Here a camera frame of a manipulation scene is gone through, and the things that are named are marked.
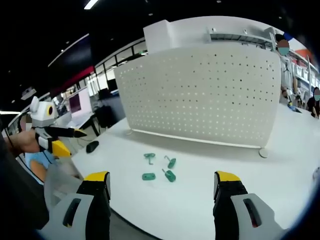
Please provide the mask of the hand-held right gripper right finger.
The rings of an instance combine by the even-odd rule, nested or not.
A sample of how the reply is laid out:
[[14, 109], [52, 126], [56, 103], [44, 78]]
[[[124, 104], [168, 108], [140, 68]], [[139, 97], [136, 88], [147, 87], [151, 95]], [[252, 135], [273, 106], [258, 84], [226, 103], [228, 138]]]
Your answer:
[[216, 240], [280, 240], [286, 233], [273, 209], [232, 173], [214, 173], [213, 199]]

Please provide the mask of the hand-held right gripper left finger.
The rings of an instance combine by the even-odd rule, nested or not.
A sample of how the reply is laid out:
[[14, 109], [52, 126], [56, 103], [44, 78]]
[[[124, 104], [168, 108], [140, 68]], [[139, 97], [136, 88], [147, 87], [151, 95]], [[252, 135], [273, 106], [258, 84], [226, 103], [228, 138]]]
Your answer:
[[47, 173], [47, 239], [108, 240], [111, 222], [110, 173], [91, 173], [83, 180]]

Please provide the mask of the person's left hand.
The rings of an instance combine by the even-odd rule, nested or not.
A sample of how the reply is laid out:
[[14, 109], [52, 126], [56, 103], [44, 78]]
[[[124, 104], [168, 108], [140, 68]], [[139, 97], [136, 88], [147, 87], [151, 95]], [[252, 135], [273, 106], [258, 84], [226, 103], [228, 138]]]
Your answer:
[[7, 137], [6, 143], [15, 157], [21, 153], [37, 153], [40, 151], [40, 146], [36, 140], [36, 132], [33, 129]]

